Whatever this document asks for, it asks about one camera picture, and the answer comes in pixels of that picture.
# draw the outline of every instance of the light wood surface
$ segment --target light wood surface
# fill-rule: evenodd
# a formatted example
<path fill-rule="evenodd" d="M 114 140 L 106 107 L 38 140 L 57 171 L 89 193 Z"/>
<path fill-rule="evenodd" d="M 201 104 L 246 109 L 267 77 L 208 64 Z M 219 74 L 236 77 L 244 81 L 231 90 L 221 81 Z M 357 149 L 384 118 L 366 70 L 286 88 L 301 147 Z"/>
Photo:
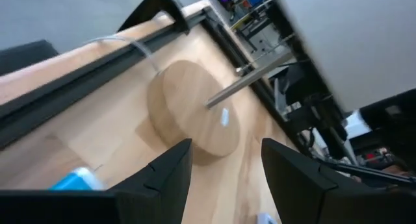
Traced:
<path fill-rule="evenodd" d="M 204 0 L 184 12 L 191 14 L 207 5 L 210 2 Z M 121 34 L 141 38 L 169 23 L 163 16 Z M 89 44 L 0 77 L 0 104 L 123 45 Z M 178 60 L 199 64 L 223 87 L 238 79 L 200 26 L 156 52 L 154 59 L 161 68 Z M 154 77 L 144 60 L 1 152 L 0 188 L 45 189 L 78 166 L 92 168 L 111 187 L 146 166 L 167 147 L 148 114 L 146 94 Z M 240 124 L 238 146 L 209 165 L 193 165 L 183 223 L 255 223 L 260 212 L 277 215 L 261 163 L 261 139 L 290 142 L 249 88 L 230 100 Z"/>
<path fill-rule="evenodd" d="M 202 66 L 180 60 L 156 76 L 148 88 L 149 118 L 168 145 L 192 139 L 194 163 L 209 164 L 234 152 L 240 124 L 233 102 L 208 109 L 205 102 L 224 89 Z"/>

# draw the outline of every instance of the white cable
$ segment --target white cable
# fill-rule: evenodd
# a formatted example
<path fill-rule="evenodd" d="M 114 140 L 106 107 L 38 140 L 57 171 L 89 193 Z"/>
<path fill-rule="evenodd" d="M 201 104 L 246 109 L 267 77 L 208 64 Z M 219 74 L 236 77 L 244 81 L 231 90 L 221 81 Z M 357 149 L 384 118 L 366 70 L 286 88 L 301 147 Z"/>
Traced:
<path fill-rule="evenodd" d="M 129 42 L 130 44 L 134 45 L 138 50 L 142 51 L 147 56 L 147 58 L 150 60 L 150 63 L 153 66 L 153 68 L 155 69 L 157 74 L 159 74 L 162 71 L 161 69 L 159 69 L 158 65 L 154 61 L 151 51 L 144 44 L 142 44 L 140 42 L 137 42 L 133 38 L 128 38 L 128 37 L 125 37 L 125 36 L 118 36 L 118 35 L 103 36 L 103 37 L 99 37 L 99 38 L 89 40 L 89 41 L 85 42 L 85 44 L 89 44 L 89 43 L 92 43 L 92 42 L 101 42 L 103 40 L 121 40 L 123 42 Z"/>

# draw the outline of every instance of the white sticker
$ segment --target white sticker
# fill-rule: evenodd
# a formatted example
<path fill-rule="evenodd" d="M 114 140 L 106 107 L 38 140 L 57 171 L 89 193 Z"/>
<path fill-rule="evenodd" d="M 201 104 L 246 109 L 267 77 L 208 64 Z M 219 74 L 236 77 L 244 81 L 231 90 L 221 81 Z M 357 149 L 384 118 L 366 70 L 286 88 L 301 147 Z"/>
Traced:
<path fill-rule="evenodd" d="M 226 108 L 222 109 L 221 124 L 225 127 L 228 125 L 228 110 Z"/>

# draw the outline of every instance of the round wooden disc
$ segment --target round wooden disc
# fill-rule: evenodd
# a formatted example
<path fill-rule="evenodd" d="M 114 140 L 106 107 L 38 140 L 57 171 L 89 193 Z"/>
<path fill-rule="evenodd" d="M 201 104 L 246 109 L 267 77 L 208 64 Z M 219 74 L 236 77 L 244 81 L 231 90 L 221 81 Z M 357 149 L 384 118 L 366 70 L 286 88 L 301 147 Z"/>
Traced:
<path fill-rule="evenodd" d="M 208 109 L 206 101 L 222 86 L 203 67 L 181 60 L 156 76 L 148 88 L 155 130 L 170 147 L 191 138 L 194 161 L 222 157 L 239 144 L 240 126 L 230 99 Z"/>

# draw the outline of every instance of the wooden table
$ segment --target wooden table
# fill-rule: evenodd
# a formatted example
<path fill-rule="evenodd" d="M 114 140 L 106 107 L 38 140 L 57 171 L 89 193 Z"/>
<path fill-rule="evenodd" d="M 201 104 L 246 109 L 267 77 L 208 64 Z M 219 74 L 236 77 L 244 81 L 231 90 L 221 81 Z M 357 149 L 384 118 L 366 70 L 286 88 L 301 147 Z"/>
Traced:
<path fill-rule="evenodd" d="M 203 0 L 183 11 L 190 15 L 209 5 Z M 171 23 L 161 16 L 120 35 L 142 38 Z M 84 45 L 0 77 L 0 105 L 124 45 L 115 41 Z M 164 46 L 154 59 L 161 68 L 190 60 L 224 87 L 238 79 L 201 26 Z M 143 60 L 5 149 L 0 153 L 0 188 L 45 189 L 79 166 L 92 168 L 111 187 L 146 166 L 166 151 L 146 105 L 154 76 L 148 59 Z M 240 122 L 239 145 L 212 164 L 193 165 L 183 223 L 254 223 L 259 212 L 277 215 L 262 167 L 261 139 L 290 142 L 249 88 L 231 98 Z"/>

